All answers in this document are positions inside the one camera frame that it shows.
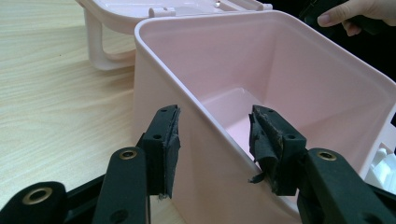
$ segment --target pink plastic bin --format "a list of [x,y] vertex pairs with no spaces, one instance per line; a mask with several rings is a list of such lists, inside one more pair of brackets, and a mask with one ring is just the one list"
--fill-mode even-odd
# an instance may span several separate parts
[[181,107],[173,202],[187,223],[301,222],[292,200],[248,183],[260,172],[248,155],[254,104],[362,177],[380,147],[396,147],[395,83],[285,13],[149,19],[134,35],[134,140],[158,108]]

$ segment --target metal grommet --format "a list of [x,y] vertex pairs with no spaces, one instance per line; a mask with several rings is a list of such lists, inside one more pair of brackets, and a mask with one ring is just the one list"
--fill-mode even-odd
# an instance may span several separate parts
[[26,205],[41,203],[46,199],[48,199],[48,197],[51,194],[52,194],[52,188],[44,187],[39,189],[32,189],[29,193],[27,193],[23,197],[22,203]]
[[318,156],[325,161],[337,160],[337,157],[334,154],[332,154],[331,152],[327,152],[327,151],[318,152]]
[[137,152],[135,150],[125,150],[120,153],[120,158],[122,160],[130,160],[137,156]]

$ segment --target light wood surface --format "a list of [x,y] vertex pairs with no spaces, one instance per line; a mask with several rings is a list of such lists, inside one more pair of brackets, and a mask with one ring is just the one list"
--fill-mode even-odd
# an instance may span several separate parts
[[[109,52],[134,38],[104,30]],[[131,147],[134,68],[88,60],[82,7],[73,0],[0,1],[0,207],[42,181],[74,189]],[[151,200],[152,223],[184,223],[170,200]]]

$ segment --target finger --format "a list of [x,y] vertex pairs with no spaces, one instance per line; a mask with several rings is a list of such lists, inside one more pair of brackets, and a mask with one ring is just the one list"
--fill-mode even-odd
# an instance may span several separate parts
[[318,24],[323,27],[333,26],[362,14],[366,8],[367,1],[349,0],[321,14],[318,17]]
[[348,36],[358,35],[361,33],[361,28],[353,22],[343,21],[342,24]]

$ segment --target human hand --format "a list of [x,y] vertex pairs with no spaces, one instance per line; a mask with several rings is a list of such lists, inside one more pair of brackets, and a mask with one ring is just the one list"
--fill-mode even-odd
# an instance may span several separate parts
[[347,35],[357,35],[361,28],[348,19],[357,15],[382,20],[390,26],[396,26],[396,0],[349,0],[333,7],[318,17],[322,27],[342,23]]

